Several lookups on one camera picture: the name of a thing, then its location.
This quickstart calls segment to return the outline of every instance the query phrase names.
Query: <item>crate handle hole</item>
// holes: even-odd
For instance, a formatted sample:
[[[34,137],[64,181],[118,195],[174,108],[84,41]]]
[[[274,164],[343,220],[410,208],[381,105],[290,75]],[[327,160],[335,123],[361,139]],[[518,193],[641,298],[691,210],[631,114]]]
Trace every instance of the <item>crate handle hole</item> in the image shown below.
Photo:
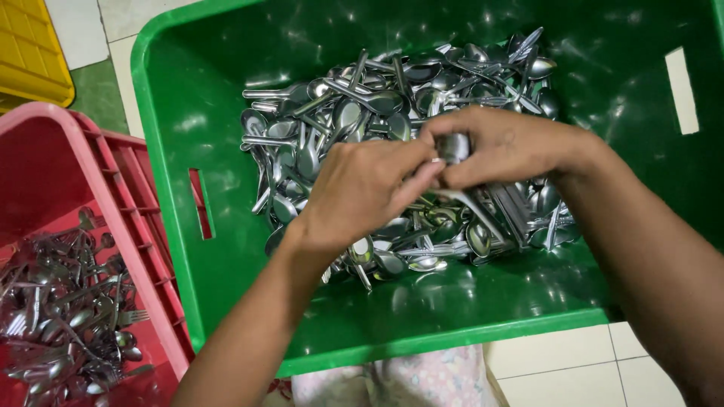
[[[689,80],[689,71],[686,69],[683,47],[680,46],[668,53],[665,60],[681,134],[696,133],[699,131],[699,118],[696,116],[694,92],[691,90],[691,81]]]
[[[214,232],[214,224],[211,221],[209,206],[206,203],[208,195],[206,194],[206,183],[203,181],[203,174],[198,168],[189,168],[188,177],[191,181],[191,192],[196,204],[198,223],[201,226],[201,238],[204,240],[211,239],[216,233]]]

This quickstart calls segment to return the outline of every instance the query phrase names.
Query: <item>pile of spoons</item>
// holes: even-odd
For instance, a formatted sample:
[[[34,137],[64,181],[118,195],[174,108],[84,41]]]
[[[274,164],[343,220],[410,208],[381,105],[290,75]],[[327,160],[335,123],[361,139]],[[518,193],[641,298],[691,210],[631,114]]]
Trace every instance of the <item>pile of spoons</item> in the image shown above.
[[[536,43],[543,28],[507,43],[463,48],[450,44],[336,66],[324,77],[285,89],[243,91],[251,108],[241,114],[241,150],[258,164],[254,214],[263,214],[278,246],[304,209],[320,163],[334,143],[414,139],[425,120],[473,104],[557,120],[560,103],[551,89],[553,60]],[[470,154],[466,135],[439,139],[448,164]],[[528,247],[574,241],[578,231],[545,176],[466,191],[435,190],[405,213],[358,241],[324,273],[323,283],[359,277],[391,280],[408,270],[441,271],[449,259],[475,265]]]
[[[135,309],[135,286],[119,254],[104,264],[96,255],[115,246],[89,208],[80,224],[21,240],[0,269],[0,341],[9,346],[4,373],[28,383],[25,406],[60,406],[108,392],[119,381],[150,369],[124,372],[141,361],[136,338],[123,329],[148,319]]]

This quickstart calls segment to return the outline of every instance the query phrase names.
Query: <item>forearm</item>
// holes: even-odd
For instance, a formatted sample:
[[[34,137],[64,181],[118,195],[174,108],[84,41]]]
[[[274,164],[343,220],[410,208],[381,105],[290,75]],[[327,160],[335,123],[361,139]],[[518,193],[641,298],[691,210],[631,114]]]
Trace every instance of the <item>forearm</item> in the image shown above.
[[[267,266],[199,352],[172,405],[259,405],[336,251],[315,247],[303,221],[292,222]]]
[[[581,137],[556,187],[644,346],[685,397],[710,402],[724,379],[724,257],[601,140]]]

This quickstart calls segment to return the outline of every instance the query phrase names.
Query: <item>hand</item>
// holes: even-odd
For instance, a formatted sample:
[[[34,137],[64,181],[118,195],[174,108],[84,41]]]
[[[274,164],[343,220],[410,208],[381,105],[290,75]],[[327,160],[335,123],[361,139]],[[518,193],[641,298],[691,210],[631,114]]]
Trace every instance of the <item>hand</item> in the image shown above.
[[[452,189],[567,171],[575,165],[579,142],[592,135],[540,117],[470,106],[430,119],[420,130],[420,139],[433,143],[451,133],[468,135],[473,151],[467,160],[442,171],[441,183]]]
[[[304,211],[307,236],[344,250],[399,216],[433,182],[445,163],[420,140],[337,143],[329,151]]]

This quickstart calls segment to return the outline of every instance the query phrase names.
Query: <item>green plastic crate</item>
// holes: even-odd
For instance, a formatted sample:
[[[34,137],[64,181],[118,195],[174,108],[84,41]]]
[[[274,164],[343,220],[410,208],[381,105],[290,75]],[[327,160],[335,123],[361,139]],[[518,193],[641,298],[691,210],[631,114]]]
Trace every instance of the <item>green plastic crate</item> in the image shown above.
[[[544,26],[565,121],[603,137],[722,247],[724,222],[711,216],[724,169],[721,15],[709,0],[207,0],[156,17],[134,45],[133,83],[194,349],[266,263],[269,231],[249,211],[256,164],[239,151],[241,91],[321,76],[362,47],[490,43]],[[664,61],[680,46],[701,129],[691,135],[679,130]],[[350,281],[317,290],[279,376],[604,324],[616,309],[583,242],[411,274],[372,293]]]

